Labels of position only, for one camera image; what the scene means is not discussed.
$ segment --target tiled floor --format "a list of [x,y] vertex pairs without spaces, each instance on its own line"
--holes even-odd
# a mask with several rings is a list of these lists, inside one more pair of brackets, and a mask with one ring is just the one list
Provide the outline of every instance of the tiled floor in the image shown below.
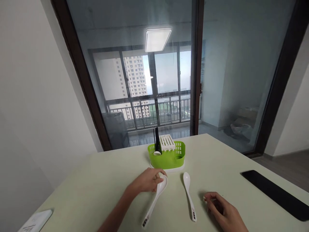
[[[204,124],[199,124],[199,134],[205,134],[205,133],[210,134],[212,137],[215,137],[216,139],[220,140],[221,142],[225,143],[226,145],[230,146],[231,148],[239,152],[251,151],[253,149],[253,147],[250,144],[248,144],[247,141],[241,138],[232,138],[228,136],[226,133],[224,133],[223,130],[218,131]],[[159,128],[159,134],[160,135],[170,134],[171,137],[175,140],[178,138],[190,136],[190,127],[189,125],[187,125],[173,129]],[[139,135],[130,135],[129,133],[129,139],[131,147],[154,143],[154,135],[152,131],[146,133],[142,133],[141,131]]]
[[253,160],[309,192],[309,150],[280,156],[274,160],[265,157]]

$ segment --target ceramic spoon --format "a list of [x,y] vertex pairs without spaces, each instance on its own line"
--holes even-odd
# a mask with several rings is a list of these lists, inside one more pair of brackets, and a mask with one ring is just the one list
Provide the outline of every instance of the ceramic spoon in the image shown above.
[[189,193],[189,187],[190,187],[190,176],[187,172],[185,172],[183,174],[183,182],[184,182],[184,186],[186,188],[186,192],[187,192],[187,195],[188,195],[188,198],[189,198],[189,202],[190,202],[190,207],[191,207],[191,219],[192,221],[196,222],[197,219],[196,219],[196,214],[195,214],[195,209],[194,209],[194,205],[193,205],[193,202],[192,202],[192,199],[190,197],[190,193]]
[[162,176],[160,176],[160,178],[162,178],[163,181],[157,185],[157,194],[155,195],[154,201],[152,202],[152,204],[151,204],[151,206],[150,206],[150,208],[149,208],[149,210],[146,214],[146,217],[145,217],[143,224],[142,224],[142,228],[146,228],[146,225],[149,222],[149,219],[150,219],[152,211],[155,207],[155,204],[156,204],[159,196],[161,195],[161,193],[164,191],[164,189],[167,186],[167,177],[165,175],[162,175]]

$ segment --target person's left hand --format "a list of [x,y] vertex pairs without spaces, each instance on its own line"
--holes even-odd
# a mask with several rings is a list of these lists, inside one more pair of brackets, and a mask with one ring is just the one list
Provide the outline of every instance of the person's left hand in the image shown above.
[[159,176],[159,172],[167,176],[162,169],[147,168],[128,187],[134,190],[136,194],[140,192],[156,192],[157,185],[163,181]]

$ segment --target light green table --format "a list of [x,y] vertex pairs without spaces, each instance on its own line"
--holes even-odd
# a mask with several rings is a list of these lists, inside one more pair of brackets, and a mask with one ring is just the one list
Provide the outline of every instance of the light green table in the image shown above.
[[[197,222],[190,219],[182,173],[169,173],[168,185],[154,208],[146,231],[217,231],[206,213],[202,194],[217,191],[233,204],[248,230],[309,231],[239,173],[254,169],[307,205],[309,193],[245,157],[208,134],[179,139],[186,144],[185,168]],[[42,232],[96,231],[116,205],[126,186],[149,167],[147,146],[93,154],[38,209],[54,212]],[[141,231],[154,195],[141,193],[130,206],[119,231]]]

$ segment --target glass door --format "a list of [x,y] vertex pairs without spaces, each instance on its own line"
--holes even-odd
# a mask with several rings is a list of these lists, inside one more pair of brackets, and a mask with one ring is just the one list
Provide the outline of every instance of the glass door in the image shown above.
[[67,3],[112,149],[189,136],[192,0]]
[[295,0],[206,1],[199,134],[255,149]]

